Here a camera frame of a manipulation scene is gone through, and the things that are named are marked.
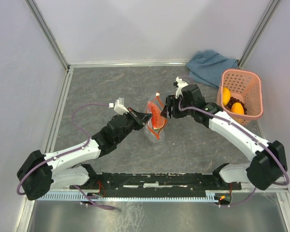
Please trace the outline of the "watermelon slice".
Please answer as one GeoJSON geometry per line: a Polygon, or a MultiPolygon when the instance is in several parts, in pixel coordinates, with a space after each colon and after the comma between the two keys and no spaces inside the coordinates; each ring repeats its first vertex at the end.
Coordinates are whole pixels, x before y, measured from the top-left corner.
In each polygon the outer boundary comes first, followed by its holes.
{"type": "Polygon", "coordinates": [[[160,116],[160,108],[153,102],[149,103],[148,110],[152,114],[151,124],[154,130],[162,129],[165,125],[165,118],[160,116]]]}

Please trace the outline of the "clear zip top bag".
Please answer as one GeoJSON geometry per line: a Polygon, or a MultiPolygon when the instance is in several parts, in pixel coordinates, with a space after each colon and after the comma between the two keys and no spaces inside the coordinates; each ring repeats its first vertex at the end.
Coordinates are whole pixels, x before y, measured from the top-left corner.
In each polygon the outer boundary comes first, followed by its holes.
{"type": "Polygon", "coordinates": [[[167,119],[161,116],[164,104],[160,99],[160,93],[154,93],[147,101],[145,108],[146,114],[151,114],[151,119],[144,127],[144,134],[152,143],[162,143],[165,138],[164,127],[167,119]]]}

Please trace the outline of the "orange mango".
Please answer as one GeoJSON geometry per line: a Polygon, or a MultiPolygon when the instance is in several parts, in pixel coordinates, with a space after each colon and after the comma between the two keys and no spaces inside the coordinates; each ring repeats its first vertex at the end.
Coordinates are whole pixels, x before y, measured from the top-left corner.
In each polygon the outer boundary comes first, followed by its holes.
{"type": "Polygon", "coordinates": [[[240,115],[244,115],[245,114],[244,108],[243,108],[243,106],[242,106],[242,104],[240,102],[235,102],[232,105],[231,112],[235,113],[235,114],[240,114],[240,115]]]}

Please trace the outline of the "pink plastic basket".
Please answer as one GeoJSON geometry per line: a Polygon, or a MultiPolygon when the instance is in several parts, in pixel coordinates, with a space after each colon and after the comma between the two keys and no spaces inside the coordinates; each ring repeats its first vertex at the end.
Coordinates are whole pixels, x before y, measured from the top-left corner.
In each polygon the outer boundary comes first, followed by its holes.
{"type": "Polygon", "coordinates": [[[253,72],[240,69],[227,69],[221,75],[217,94],[217,104],[222,107],[235,121],[246,126],[263,115],[261,79],[253,72]],[[223,105],[223,89],[231,92],[231,97],[244,104],[243,115],[231,112],[223,105]]]}

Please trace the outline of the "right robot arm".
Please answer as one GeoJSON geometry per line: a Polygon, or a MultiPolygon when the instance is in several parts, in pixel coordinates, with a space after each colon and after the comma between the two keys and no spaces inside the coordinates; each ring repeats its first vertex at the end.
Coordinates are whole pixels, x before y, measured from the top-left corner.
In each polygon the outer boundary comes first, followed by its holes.
{"type": "Polygon", "coordinates": [[[244,126],[214,102],[207,103],[196,84],[188,84],[178,78],[173,85],[176,92],[166,97],[161,116],[165,118],[184,118],[191,116],[197,123],[222,135],[237,147],[248,159],[248,163],[223,164],[218,174],[213,175],[212,183],[218,189],[233,182],[250,182],[260,190],[271,185],[287,186],[285,149],[281,142],[269,142],[244,126]]]}

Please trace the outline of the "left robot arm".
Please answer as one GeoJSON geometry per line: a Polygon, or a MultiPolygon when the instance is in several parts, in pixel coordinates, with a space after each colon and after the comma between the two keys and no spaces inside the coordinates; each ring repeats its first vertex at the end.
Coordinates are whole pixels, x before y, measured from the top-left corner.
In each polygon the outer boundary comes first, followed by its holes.
{"type": "Polygon", "coordinates": [[[53,189],[95,187],[97,176],[85,162],[111,153],[132,131],[142,129],[151,118],[152,114],[128,108],[78,145],[53,153],[31,152],[16,174],[19,179],[17,194],[26,195],[32,201],[53,189]]]}

